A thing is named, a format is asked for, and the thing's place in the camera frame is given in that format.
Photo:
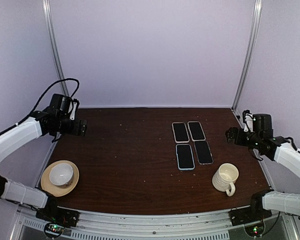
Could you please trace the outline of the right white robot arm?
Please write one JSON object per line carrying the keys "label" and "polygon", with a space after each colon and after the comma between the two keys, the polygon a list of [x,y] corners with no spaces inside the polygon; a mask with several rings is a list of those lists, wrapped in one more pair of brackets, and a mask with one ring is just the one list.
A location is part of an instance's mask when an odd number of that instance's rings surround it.
{"label": "right white robot arm", "polygon": [[[266,156],[289,169],[300,179],[300,149],[292,137],[274,136],[272,117],[266,113],[242,113],[244,127],[230,127],[225,136],[228,143],[257,150],[260,156]],[[300,217],[300,194],[263,190],[251,197],[246,210],[249,220],[258,220],[266,211],[278,211]]]}

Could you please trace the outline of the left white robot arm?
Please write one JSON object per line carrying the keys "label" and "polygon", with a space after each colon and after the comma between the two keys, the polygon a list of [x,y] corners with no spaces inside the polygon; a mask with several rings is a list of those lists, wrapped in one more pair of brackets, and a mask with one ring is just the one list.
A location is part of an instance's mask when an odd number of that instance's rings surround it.
{"label": "left white robot arm", "polygon": [[[80,102],[69,96],[55,93],[44,110],[32,110],[20,123],[0,133],[0,164],[13,152],[27,143],[50,135],[57,142],[64,135],[85,136],[87,121],[76,118]],[[62,218],[62,211],[52,196],[42,190],[7,179],[0,174],[0,199],[26,204],[37,209],[51,222]]]}

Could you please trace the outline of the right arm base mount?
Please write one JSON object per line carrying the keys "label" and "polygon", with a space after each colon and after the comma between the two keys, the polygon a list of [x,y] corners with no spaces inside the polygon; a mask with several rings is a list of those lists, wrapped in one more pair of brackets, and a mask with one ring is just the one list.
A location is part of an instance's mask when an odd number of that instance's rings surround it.
{"label": "right arm base mount", "polygon": [[251,207],[234,208],[228,214],[233,227],[243,225],[245,233],[253,238],[261,237],[266,232],[265,219],[273,215],[270,210],[254,212]]}

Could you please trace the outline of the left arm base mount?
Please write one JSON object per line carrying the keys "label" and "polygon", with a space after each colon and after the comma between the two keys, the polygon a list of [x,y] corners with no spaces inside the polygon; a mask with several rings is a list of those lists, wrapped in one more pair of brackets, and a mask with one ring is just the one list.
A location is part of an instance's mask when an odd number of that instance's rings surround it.
{"label": "left arm base mount", "polygon": [[55,212],[36,209],[35,217],[44,220],[43,233],[50,239],[56,239],[71,227],[76,227],[80,213],[76,210],[57,208]]}

